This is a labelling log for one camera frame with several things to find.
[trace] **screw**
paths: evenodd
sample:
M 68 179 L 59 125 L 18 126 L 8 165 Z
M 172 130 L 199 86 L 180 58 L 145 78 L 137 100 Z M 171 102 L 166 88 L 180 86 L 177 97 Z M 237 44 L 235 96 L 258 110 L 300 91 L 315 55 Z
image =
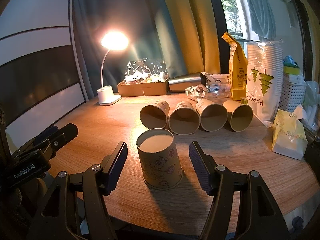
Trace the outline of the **screw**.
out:
M 59 176 L 60 178 L 64 178 L 66 175 L 67 175 L 67 172 L 66 172 L 66 171 L 60 171 L 59 174 L 58 174 L 58 176 Z
M 257 172 L 257 171 L 251 171 L 250 174 L 251 174 L 251 176 L 253 176 L 255 178 L 259 176 L 259 172 Z
M 100 168 L 101 168 L 101 166 L 99 164 L 94 164 L 94 165 L 92 165 L 91 170 L 98 171 L 98 170 L 100 170 Z
M 221 164 L 219 164 L 219 165 L 217 165 L 216 169 L 217 169 L 218 171 L 224 171 L 224 170 L 226 169 L 226 167 L 223 166 L 223 165 L 221 165 Z

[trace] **white lamp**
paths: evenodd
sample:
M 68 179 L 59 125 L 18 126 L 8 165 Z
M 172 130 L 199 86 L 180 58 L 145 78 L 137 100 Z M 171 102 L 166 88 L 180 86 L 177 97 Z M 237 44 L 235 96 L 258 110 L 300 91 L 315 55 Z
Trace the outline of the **white lamp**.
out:
M 124 50 L 128 47 L 129 41 L 121 32 L 108 32 L 101 40 L 101 45 L 107 48 L 101 64 L 101 88 L 97 90 L 99 104 L 109 106 L 121 99 L 120 95 L 114 95 L 111 86 L 103 86 L 103 63 L 110 50 Z

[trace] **yellow tissue package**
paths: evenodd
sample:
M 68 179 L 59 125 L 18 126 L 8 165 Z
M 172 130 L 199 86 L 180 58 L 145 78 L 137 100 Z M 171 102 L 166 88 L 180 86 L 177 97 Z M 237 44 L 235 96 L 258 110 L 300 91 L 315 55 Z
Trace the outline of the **yellow tissue package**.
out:
M 246 97 L 247 65 L 241 45 L 229 34 L 223 34 L 222 38 L 230 45 L 229 74 L 232 86 L 233 100 L 241 100 Z
M 294 113 L 278 110 L 273 123 L 272 150 L 281 155 L 301 160 L 308 141 L 303 124 Z

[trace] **lamp head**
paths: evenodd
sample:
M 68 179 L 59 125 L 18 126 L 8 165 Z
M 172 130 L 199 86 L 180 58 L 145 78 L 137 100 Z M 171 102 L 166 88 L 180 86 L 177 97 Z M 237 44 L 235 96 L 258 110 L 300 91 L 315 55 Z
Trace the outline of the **lamp head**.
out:
M 101 45 L 110 50 L 124 50 L 128 44 L 128 38 L 117 31 L 108 32 L 101 40 Z

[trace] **wooden table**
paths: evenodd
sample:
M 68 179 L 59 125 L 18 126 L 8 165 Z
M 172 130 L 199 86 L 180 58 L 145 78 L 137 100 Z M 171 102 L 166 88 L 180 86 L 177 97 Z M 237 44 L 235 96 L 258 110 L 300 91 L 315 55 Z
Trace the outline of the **wooden table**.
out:
M 192 141 L 198 141 L 206 154 L 231 171 L 248 173 L 257 170 L 283 214 L 294 210 L 319 190 L 307 163 L 271 151 L 272 129 L 267 129 L 255 117 L 249 128 L 241 133 L 232 132 L 226 125 L 216 132 L 198 130 L 188 136 L 175 135 L 185 172 L 183 180 L 177 187 L 166 191 L 147 187 L 142 179 L 136 147 L 138 136 L 147 130 L 140 122 L 139 112 L 143 106 L 159 99 L 166 100 L 172 112 L 186 97 L 174 94 L 122 98 L 112 106 L 100 106 L 95 98 L 75 109 L 57 125 L 74 123 L 79 135 L 50 161 L 50 174 L 55 177 L 63 170 L 70 174 L 83 172 L 111 154 L 119 141 L 125 141 L 128 144 L 127 161 L 116 190 L 105 197 L 109 214 L 138 226 L 185 235 L 201 233 L 212 202 L 212 197 L 201 190 L 188 156 Z M 239 193 L 235 193 L 229 232 L 235 231 L 238 208 Z

